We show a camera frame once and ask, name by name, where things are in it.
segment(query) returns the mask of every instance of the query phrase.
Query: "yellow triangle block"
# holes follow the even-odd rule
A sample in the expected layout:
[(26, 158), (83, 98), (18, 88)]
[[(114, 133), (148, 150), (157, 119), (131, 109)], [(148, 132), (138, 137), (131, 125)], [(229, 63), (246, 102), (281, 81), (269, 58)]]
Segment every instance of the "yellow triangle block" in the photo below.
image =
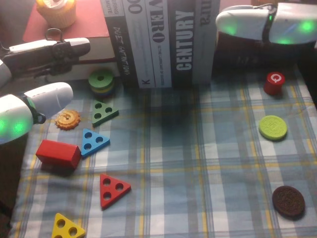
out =
[(52, 238), (82, 238), (85, 230), (67, 219), (60, 213), (56, 213)]

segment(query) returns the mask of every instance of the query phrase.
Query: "blue and white checkered cloth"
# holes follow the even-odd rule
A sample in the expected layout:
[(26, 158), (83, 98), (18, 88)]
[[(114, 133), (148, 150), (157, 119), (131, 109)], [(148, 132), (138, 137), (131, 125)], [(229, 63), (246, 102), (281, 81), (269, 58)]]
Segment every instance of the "blue and white checkered cloth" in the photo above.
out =
[[(95, 128), (111, 145), (60, 176), (44, 170), (35, 152), (43, 139), (81, 148), (94, 97), (77, 83), (67, 109), (80, 112), (79, 126), (61, 131), (51, 119), (29, 133), (9, 237), (51, 237), (57, 212), (87, 238), (317, 237), (317, 112), (297, 68), (281, 72), (277, 98), (263, 91), (266, 70), (227, 73), (191, 90), (118, 87), (104, 102), (120, 115)], [(266, 115), (286, 121), (284, 140), (260, 135)], [(100, 174), (132, 186), (104, 211)], [(281, 185), (303, 194), (301, 220), (274, 210), (271, 196)]]

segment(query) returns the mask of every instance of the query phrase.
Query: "green triangle block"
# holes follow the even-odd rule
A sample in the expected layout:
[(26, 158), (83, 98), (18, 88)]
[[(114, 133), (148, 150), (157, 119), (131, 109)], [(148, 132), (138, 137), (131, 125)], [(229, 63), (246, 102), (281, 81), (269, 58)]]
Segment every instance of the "green triangle block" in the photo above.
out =
[(93, 105), (93, 127), (96, 127), (119, 115), (119, 110), (108, 106), (105, 103), (94, 101)]

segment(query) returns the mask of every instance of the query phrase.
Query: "red triangle block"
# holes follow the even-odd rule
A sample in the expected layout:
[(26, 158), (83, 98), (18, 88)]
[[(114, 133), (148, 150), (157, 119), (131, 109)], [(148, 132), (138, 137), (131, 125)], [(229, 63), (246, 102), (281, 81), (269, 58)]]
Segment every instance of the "red triangle block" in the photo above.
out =
[(100, 205), (108, 208), (131, 190), (131, 185), (108, 175), (100, 175)]

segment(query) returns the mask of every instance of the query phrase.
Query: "triangle block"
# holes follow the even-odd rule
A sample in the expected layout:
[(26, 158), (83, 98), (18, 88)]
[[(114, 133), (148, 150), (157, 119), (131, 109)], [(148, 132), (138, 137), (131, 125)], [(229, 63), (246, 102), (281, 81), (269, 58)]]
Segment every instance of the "triangle block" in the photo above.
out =
[(116, 117), (117, 115), (119, 115), (118, 109), (110, 107), (107, 104), (97, 100), (94, 101), (92, 118), (93, 127), (96, 127)]
[(76, 225), (62, 214), (55, 215), (52, 238), (82, 238), (86, 234), (85, 230)]
[(96, 153), (100, 149), (110, 144), (108, 137), (95, 133), (91, 130), (84, 129), (83, 142), (81, 145), (81, 155), (87, 157)]
[(131, 190), (131, 185), (108, 175), (100, 175), (100, 205), (102, 210), (114, 204)]

